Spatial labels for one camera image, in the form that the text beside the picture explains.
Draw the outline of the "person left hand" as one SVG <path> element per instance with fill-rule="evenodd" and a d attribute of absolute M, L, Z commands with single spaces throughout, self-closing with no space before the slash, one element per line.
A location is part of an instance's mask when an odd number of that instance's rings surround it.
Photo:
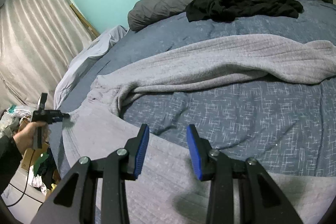
<path fill-rule="evenodd" d="M 33 146 L 33 138 L 37 129 L 42 130 L 42 141 L 46 141 L 49 137 L 49 126 L 46 122 L 30 122 L 28 123 L 23 130 L 17 132 L 13 139 L 17 145 L 18 151 L 21 155 L 25 154 L 25 151 L 28 148 Z"/>

